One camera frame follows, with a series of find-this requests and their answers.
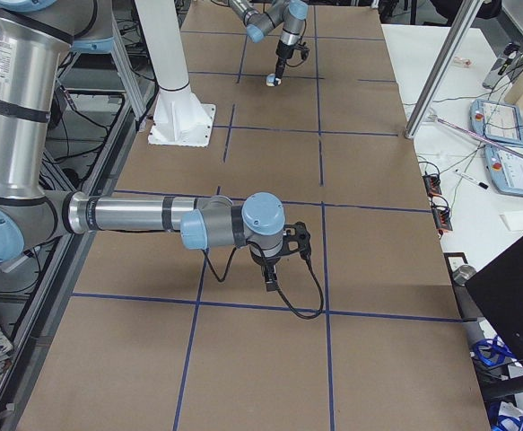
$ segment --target gray floor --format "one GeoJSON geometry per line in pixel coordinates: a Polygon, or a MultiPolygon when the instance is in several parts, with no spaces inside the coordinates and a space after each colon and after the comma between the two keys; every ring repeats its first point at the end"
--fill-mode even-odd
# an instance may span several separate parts
{"type": "MultiPolygon", "coordinates": [[[[391,23],[394,24],[409,24],[411,19],[410,1],[408,11],[404,11],[404,0],[401,0],[394,11],[394,17],[391,23]]],[[[446,22],[446,19],[440,16],[430,0],[419,0],[416,15],[416,25],[422,25],[424,22],[446,22]]],[[[516,31],[514,25],[510,20],[501,15],[498,18],[491,20],[482,20],[477,18],[473,27],[479,28],[483,31],[484,36],[491,44],[492,49],[496,54],[502,52],[504,47],[511,40],[518,40],[523,43],[522,36],[516,31]]]]}

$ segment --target white desk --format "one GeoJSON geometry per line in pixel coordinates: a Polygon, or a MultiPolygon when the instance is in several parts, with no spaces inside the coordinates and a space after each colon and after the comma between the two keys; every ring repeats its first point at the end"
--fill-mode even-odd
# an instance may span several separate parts
{"type": "MultiPolygon", "coordinates": [[[[383,25],[388,51],[404,103],[415,103],[440,51],[448,29],[439,27],[412,27],[405,25],[383,25]]],[[[435,100],[460,96],[478,96],[485,93],[481,82],[488,73],[494,59],[488,42],[478,29],[471,29],[458,55],[470,58],[470,68],[451,66],[435,100]]],[[[491,97],[498,99],[505,92],[498,91],[491,97]]],[[[462,128],[469,127],[470,99],[444,101],[432,107],[439,117],[462,128]]],[[[478,143],[437,124],[423,125],[414,145],[417,154],[435,163],[442,170],[473,152],[478,143]]],[[[457,168],[464,170],[470,159],[457,168]]],[[[447,171],[441,176],[443,196],[452,204],[453,189],[460,178],[447,171]]],[[[483,151],[472,161],[467,172],[478,180],[491,183],[484,167],[483,151]]],[[[445,233],[440,244],[445,252],[463,251],[469,263],[477,270],[484,267],[502,251],[523,235],[523,231],[510,232],[501,220],[501,214],[523,210],[523,198],[499,194],[494,186],[483,190],[463,180],[452,213],[452,233],[445,233]]]]}

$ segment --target black chair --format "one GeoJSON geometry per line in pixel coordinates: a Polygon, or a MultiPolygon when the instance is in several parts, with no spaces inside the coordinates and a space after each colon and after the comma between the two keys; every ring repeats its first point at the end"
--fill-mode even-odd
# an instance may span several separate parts
{"type": "MultiPolygon", "coordinates": [[[[462,0],[431,0],[432,5],[437,10],[437,13],[447,19],[446,26],[450,26],[457,17],[458,9],[462,4],[462,0]]],[[[496,18],[502,11],[502,0],[492,0],[490,3],[485,3],[480,7],[477,18],[490,20],[496,18]]],[[[434,22],[426,22],[425,25],[443,25],[434,22]]]]}

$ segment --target pen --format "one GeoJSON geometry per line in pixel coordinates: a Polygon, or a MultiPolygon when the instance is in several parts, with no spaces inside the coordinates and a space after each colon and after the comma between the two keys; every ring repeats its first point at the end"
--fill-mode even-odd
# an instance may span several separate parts
{"type": "Polygon", "coordinates": [[[455,170],[455,173],[459,177],[464,178],[465,180],[470,181],[473,184],[476,184],[478,187],[481,187],[483,189],[488,189],[488,184],[486,184],[485,182],[477,181],[476,179],[474,179],[470,175],[467,175],[464,172],[459,171],[458,169],[455,170]]]}

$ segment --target black monitor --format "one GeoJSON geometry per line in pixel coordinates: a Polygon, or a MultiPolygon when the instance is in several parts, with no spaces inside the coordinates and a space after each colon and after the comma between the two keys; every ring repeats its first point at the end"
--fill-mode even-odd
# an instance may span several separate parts
{"type": "Polygon", "coordinates": [[[466,288],[523,365],[523,237],[470,278],[466,288]]]}

